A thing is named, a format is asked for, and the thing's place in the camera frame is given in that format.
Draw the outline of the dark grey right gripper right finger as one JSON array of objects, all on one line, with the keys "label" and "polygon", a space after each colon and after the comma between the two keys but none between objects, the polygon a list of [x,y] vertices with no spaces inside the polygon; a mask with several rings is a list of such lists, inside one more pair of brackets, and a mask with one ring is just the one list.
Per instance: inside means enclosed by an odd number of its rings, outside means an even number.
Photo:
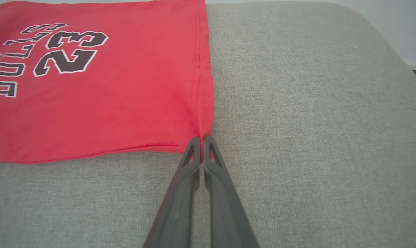
[{"label": "dark grey right gripper right finger", "polygon": [[212,136],[203,141],[205,185],[210,193],[211,246],[259,248],[220,150]]}]

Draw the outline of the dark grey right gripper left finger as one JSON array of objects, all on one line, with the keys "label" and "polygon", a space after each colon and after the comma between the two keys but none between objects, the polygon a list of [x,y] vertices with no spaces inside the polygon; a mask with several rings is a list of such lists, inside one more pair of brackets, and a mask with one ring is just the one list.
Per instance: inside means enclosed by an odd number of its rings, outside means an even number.
[{"label": "dark grey right gripper left finger", "polygon": [[190,139],[143,244],[144,248],[192,247],[194,196],[200,182],[200,138]]}]

